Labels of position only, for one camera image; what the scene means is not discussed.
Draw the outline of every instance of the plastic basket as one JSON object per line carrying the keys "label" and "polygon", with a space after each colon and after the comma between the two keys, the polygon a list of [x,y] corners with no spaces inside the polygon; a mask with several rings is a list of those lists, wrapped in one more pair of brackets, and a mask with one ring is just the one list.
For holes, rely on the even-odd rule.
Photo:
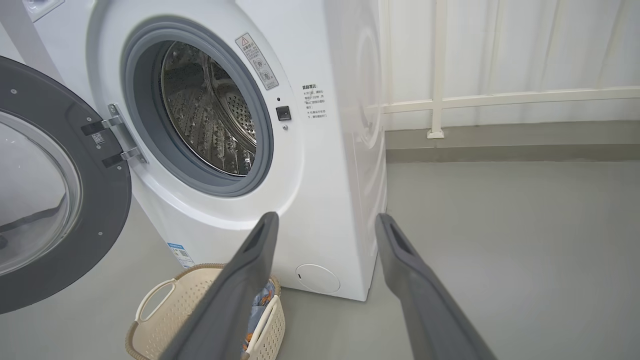
{"label": "plastic basket", "polygon": [[[173,279],[156,285],[144,297],[136,311],[136,318],[129,328],[125,348],[137,360],[157,360],[176,335],[186,318],[198,304],[204,293],[216,279],[224,264],[201,264],[189,268]],[[251,360],[274,360],[284,337],[284,312],[280,303],[280,282],[271,276],[275,296],[267,305],[249,342],[247,353]],[[142,311],[154,294],[165,286],[171,286],[167,296],[147,318]],[[238,359],[241,357],[238,343]]]}

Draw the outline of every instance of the door hinge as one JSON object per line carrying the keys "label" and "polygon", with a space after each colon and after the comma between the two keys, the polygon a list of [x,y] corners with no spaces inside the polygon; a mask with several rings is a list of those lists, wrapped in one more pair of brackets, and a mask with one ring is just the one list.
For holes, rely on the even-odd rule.
{"label": "door hinge", "polygon": [[116,136],[116,139],[122,148],[122,152],[102,160],[104,166],[112,167],[133,158],[137,158],[141,163],[146,163],[147,159],[144,157],[144,154],[140,150],[138,144],[136,144],[133,136],[131,136],[131,132],[129,132],[129,128],[124,122],[121,115],[122,113],[120,112],[120,108],[117,104],[109,104],[109,114],[111,114],[111,118],[109,119],[96,121],[80,128],[87,136],[99,133],[106,129],[110,129]]}

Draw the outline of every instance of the washing machine door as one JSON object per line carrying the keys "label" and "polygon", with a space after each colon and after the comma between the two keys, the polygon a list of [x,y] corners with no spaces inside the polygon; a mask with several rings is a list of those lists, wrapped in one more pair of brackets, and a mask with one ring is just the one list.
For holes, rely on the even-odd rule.
{"label": "washing machine door", "polygon": [[84,134],[102,119],[76,94],[1,56],[0,79],[0,313],[7,313],[59,292],[102,259],[127,218],[131,178],[126,163],[113,163],[122,149],[110,130]]}

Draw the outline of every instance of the printed instructions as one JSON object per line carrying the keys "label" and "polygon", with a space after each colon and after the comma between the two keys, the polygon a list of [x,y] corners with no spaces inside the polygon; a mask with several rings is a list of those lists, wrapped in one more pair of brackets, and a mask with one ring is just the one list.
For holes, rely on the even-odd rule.
{"label": "printed instructions", "polygon": [[307,119],[326,117],[324,90],[320,89],[316,84],[303,85],[302,94],[305,96]]}

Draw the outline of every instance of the washing machine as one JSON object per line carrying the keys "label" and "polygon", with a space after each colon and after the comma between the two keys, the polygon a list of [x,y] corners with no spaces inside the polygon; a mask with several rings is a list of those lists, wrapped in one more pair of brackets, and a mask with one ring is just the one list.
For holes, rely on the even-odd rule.
{"label": "washing machine", "polygon": [[276,211],[283,286],[366,300],[387,201],[377,1],[23,10],[30,28],[0,17],[2,152],[21,169],[0,175],[3,312],[91,269],[132,194],[185,267],[228,261]]}

